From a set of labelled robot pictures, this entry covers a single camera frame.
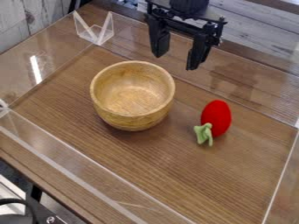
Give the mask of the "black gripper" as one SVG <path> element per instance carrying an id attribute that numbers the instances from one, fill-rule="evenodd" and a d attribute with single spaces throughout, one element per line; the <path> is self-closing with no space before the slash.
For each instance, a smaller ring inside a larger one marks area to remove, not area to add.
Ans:
<path id="1" fill-rule="evenodd" d="M 211 45 L 221 40 L 225 18 L 209 7 L 209 0 L 144 0 L 147 14 L 156 16 L 147 19 L 149 42 L 153 56 L 160 58 L 169 50 L 171 33 L 167 23 L 176 25 L 181 32 L 203 32 L 193 37 L 188 51 L 187 70 L 195 70 L 208 57 Z"/>

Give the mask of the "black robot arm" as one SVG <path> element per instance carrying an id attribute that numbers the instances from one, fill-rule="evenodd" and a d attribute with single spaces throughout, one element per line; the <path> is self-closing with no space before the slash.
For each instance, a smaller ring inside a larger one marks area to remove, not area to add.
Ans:
<path id="1" fill-rule="evenodd" d="M 192 37 L 187 55 L 187 70 L 195 70 L 208 58 L 211 48 L 220 44 L 225 18 L 209 10 L 209 0 L 144 0 L 152 54 L 165 55 L 171 45 L 171 31 Z"/>

